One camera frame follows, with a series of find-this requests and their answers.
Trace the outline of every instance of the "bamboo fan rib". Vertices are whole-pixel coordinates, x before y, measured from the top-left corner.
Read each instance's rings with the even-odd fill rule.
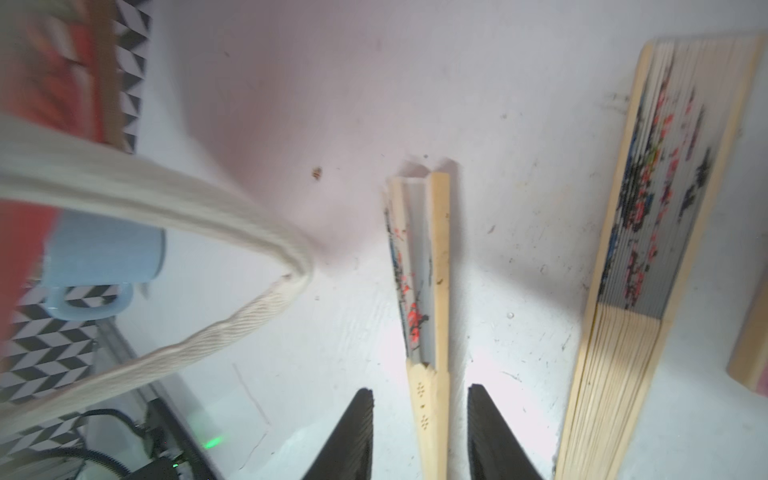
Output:
[[[641,53],[584,315],[557,480],[613,479],[720,188],[762,35]]]
[[[386,223],[425,480],[448,474],[450,177],[393,177]]]

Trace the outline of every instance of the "black cable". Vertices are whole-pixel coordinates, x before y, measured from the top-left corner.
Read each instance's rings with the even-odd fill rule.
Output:
[[[144,429],[142,429],[141,427],[138,427],[138,426],[136,426],[136,424],[134,424],[134,421],[131,420],[131,417],[129,417],[128,415],[125,415],[123,412],[121,412],[120,410],[116,410],[116,409],[88,410],[86,413],[83,413],[82,415],[80,415],[79,419],[82,419],[83,417],[94,416],[94,415],[109,415],[111,417],[115,417],[116,419],[118,419],[121,422],[123,422],[129,429],[131,429],[131,432],[134,435],[136,435],[137,437],[139,437],[140,439],[142,439],[144,437],[144,434],[146,433],[146,431]]]
[[[10,462],[3,465],[3,468],[16,470],[17,468],[21,468],[24,465],[29,465],[30,463],[40,462],[41,460],[45,460],[47,458],[57,457],[82,458],[84,460],[88,460],[95,463],[96,465],[100,465],[106,468],[110,472],[117,475],[118,478],[127,477],[131,474],[131,471],[128,470],[125,465],[118,462],[109,455],[105,455],[94,450],[77,449],[73,447],[60,447],[58,449],[41,450],[39,452],[29,453],[23,457],[11,460]]]
[[[88,444],[85,442],[85,437],[80,433],[80,430],[78,430],[78,427],[74,428],[74,433],[78,435],[78,438],[80,439],[80,444],[77,445],[80,449],[88,449]],[[83,459],[82,462],[80,462],[80,467],[78,470],[74,473],[71,480],[78,480],[78,477],[83,472],[83,469],[85,468],[85,460]]]

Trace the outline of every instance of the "mug handle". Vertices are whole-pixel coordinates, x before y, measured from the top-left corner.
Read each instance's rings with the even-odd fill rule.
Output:
[[[59,320],[85,322],[88,320],[104,319],[125,310],[134,298],[134,286],[131,283],[121,283],[118,297],[112,303],[102,306],[73,306],[65,300],[66,294],[66,286],[51,287],[43,308],[50,316]]]

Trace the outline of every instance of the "black and white chevron pattern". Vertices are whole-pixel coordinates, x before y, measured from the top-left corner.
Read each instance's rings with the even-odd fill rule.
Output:
[[[122,75],[120,106],[124,115],[124,149],[136,150],[141,89],[147,70],[147,50],[152,0],[115,0],[114,33],[118,36],[116,56]]]
[[[76,306],[100,306],[116,297],[116,286],[79,286],[67,294]],[[41,304],[46,289],[29,288],[14,312],[11,339],[4,345],[0,373],[0,402],[21,404],[46,396],[91,373],[96,348],[94,321],[65,322],[52,318]],[[73,446],[78,412],[0,439],[0,463],[28,449]]]

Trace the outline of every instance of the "light blue mug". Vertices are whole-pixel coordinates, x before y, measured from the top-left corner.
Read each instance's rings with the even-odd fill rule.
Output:
[[[125,310],[133,283],[155,278],[165,254],[165,231],[141,223],[62,210],[45,242],[40,284],[49,289],[43,304],[62,320],[103,319]],[[102,306],[67,303],[70,287],[119,285],[117,298]]]

